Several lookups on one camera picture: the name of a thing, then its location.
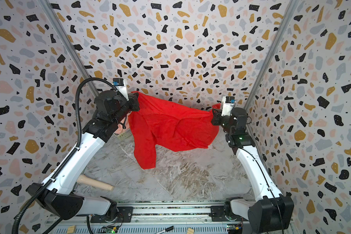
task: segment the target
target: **patterned wall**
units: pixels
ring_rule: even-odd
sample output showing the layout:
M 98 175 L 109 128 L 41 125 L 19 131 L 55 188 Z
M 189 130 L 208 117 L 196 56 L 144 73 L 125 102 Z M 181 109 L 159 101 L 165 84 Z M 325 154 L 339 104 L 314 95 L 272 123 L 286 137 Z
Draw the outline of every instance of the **patterned wall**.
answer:
M 303 233 L 351 234 L 351 0 L 300 1 L 249 108 Z
M 49 175 L 75 144 L 73 105 L 80 80 L 36 1 L 0 1 L 0 233 L 11 232 L 14 216 L 30 197 L 25 189 Z M 91 99 L 84 88 L 83 119 L 92 114 Z M 32 205 L 20 231 L 41 233 L 47 215 Z
M 286 0 L 51 2 L 91 76 L 128 77 L 129 91 L 203 109 L 226 95 L 245 104 L 287 7 Z

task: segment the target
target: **beige cylindrical object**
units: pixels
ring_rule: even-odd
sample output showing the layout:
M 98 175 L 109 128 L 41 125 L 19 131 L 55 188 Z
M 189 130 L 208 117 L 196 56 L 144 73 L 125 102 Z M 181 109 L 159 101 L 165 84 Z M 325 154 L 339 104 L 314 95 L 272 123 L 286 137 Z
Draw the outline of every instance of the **beige cylindrical object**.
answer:
M 85 185 L 91 185 L 91 186 L 94 186 L 96 188 L 100 188 L 103 190 L 109 190 L 109 191 L 112 191 L 114 188 L 114 186 L 112 186 L 112 185 L 108 185 L 107 183 L 103 183 L 101 181 L 91 179 L 85 175 L 80 175 L 77 179 L 77 182 L 85 184 Z

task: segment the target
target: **marble surface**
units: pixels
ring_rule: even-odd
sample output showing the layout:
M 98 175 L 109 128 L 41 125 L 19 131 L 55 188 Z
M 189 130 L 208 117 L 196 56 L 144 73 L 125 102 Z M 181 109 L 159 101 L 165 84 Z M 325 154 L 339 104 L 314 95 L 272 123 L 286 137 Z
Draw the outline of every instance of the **marble surface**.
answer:
M 156 168 L 143 170 L 134 157 L 134 137 L 112 137 L 84 174 L 114 186 L 105 191 L 79 184 L 75 192 L 116 201 L 225 200 L 252 194 L 246 172 L 220 129 L 208 149 L 173 152 L 156 146 Z

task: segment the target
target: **red cloth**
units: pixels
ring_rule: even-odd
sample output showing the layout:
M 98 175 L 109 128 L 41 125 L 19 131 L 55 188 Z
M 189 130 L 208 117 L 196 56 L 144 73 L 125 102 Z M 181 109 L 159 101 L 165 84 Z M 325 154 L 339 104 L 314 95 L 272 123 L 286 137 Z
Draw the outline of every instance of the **red cloth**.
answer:
M 143 169 L 156 166 L 155 145 L 172 151 L 208 148 L 219 127 L 211 124 L 212 112 L 139 93 L 140 111 L 131 112 L 129 124 L 134 136 L 134 156 Z

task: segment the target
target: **red fabric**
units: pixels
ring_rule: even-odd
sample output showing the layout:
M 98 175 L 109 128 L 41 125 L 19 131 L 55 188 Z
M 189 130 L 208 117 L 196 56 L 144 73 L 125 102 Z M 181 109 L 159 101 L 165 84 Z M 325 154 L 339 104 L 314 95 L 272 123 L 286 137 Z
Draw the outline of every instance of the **red fabric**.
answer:
M 134 156 L 143 169 L 156 166 L 155 145 L 172 151 L 208 148 L 219 128 L 211 124 L 212 112 L 188 108 L 139 93 L 140 111 L 131 112 Z

